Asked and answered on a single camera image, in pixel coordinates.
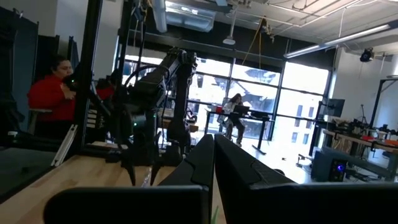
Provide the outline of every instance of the computer tower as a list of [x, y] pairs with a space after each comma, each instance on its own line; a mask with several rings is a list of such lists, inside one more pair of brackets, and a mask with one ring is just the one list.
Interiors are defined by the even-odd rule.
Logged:
[[335, 159], [332, 155], [317, 151], [312, 163], [311, 178], [317, 182], [342, 182], [346, 165], [346, 160]]

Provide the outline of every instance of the hair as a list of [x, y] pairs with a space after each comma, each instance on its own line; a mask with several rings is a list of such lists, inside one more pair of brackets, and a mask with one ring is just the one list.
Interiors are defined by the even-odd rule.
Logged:
[[242, 95], [241, 95], [240, 93], [237, 93], [237, 94], [234, 95], [234, 97], [232, 97], [232, 98], [229, 100], [229, 102], [231, 102], [231, 103], [236, 103], [236, 100], [238, 100], [239, 97], [242, 99]]
[[62, 55], [54, 55], [51, 59], [50, 59], [50, 71], [52, 73], [52, 71], [56, 71], [57, 67], [61, 64], [61, 62], [68, 60], [66, 57], [62, 56]]

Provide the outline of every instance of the blue light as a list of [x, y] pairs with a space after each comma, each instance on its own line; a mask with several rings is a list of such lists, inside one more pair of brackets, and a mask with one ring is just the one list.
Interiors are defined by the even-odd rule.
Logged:
[[344, 170], [344, 166], [343, 165], [338, 165], [337, 166], [337, 170], [338, 171], [343, 171]]

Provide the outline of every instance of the woman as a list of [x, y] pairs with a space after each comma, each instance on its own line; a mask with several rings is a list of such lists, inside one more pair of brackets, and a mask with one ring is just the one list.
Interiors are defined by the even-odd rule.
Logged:
[[[47, 109], [50, 113], [37, 116], [35, 135], [63, 139], [72, 125], [75, 115], [76, 92], [71, 91], [62, 80], [73, 73], [70, 61], [65, 57], [55, 56], [50, 62], [51, 75], [33, 84], [28, 93], [31, 109]], [[114, 90], [109, 87], [96, 90], [101, 99], [110, 97]]]
[[[236, 105], [243, 105], [242, 103], [242, 96], [237, 93], [232, 97], [223, 107], [223, 110], [225, 113], [232, 113], [235, 109]], [[239, 120], [239, 118], [230, 116], [228, 120], [226, 121], [226, 134], [225, 136], [231, 140], [232, 138], [232, 130], [236, 126], [238, 129], [238, 138], [236, 139], [236, 144], [239, 147], [242, 147], [242, 138], [243, 138], [243, 133], [244, 133], [244, 125], [242, 122]]]

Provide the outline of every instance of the red shirt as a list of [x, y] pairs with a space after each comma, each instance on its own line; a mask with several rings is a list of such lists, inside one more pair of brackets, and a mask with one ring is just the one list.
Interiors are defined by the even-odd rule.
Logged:
[[[73, 121], [75, 100], [67, 100], [61, 90], [62, 79], [55, 75], [46, 76], [33, 84], [28, 93], [29, 107], [32, 109], [48, 109], [51, 113], [40, 113], [39, 121]], [[114, 93], [112, 87], [96, 90], [97, 95], [107, 99]]]

